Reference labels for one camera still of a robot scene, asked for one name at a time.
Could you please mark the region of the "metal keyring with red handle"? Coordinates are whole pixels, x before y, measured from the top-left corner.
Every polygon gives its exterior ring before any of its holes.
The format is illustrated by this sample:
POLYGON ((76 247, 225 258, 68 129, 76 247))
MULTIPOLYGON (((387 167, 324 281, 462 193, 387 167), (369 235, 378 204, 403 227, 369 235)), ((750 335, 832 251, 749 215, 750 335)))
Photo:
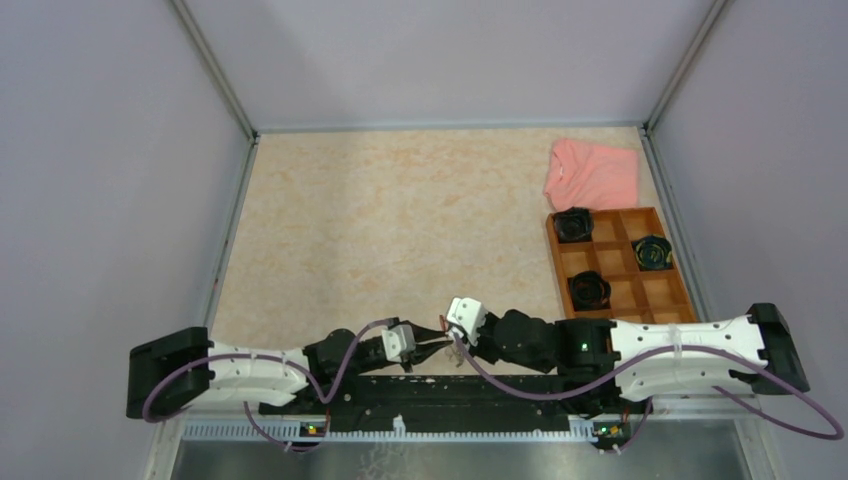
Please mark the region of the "metal keyring with red handle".
POLYGON ((444 336, 451 341, 448 346, 447 357, 451 364, 459 369, 465 363, 465 355, 460 352, 459 344, 462 344, 467 339, 466 329, 459 320, 453 319, 448 314, 439 316, 440 328, 444 336))

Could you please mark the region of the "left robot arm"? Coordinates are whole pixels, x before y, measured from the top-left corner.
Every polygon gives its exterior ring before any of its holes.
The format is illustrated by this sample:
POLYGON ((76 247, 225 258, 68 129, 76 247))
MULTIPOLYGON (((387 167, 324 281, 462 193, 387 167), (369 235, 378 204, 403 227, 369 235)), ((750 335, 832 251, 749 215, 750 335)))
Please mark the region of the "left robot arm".
POLYGON ((206 327, 189 327, 131 349, 125 415, 157 423, 189 408, 251 404, 308 413, 350 378, 392 366, 410 372, 451 343, 442 331, 398 318, 288 350, 228 345, 206 327))

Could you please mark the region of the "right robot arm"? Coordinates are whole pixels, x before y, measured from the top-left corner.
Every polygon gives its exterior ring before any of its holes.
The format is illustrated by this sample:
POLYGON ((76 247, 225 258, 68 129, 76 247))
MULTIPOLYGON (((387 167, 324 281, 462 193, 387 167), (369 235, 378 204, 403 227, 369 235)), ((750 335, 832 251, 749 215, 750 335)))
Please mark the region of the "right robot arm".
POLYGON ((504 392, 534 401, 586 395, 600 412, 625 400, 712 389, 757 396, 793 396, 806 404, 810 385, 788 323, 772 303, 755 303, 729 320, 641 324, 583 318, 549 323, 517 310, 486 315, 475 340, 457 348, 483 378, 504 392), (553 373, 560 386, 524 391, 480 365, 504 361, 553 373))

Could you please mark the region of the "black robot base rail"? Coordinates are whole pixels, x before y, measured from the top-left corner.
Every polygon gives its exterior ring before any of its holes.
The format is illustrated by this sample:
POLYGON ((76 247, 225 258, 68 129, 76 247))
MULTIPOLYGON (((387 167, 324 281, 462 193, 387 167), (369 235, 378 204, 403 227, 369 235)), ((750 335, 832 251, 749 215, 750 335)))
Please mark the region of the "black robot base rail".
POLYGON ((565 432, 579 419, 600 415, 630 420, 646 403, 624 400, 608 383, 565 400, 510 395, 481 376, 363 375, 344 380, 328 404, 310 387, 285 406, 259 406, 263 417, 316 416, 332 433, 382 432, 400 416, 411 433, 565 432))

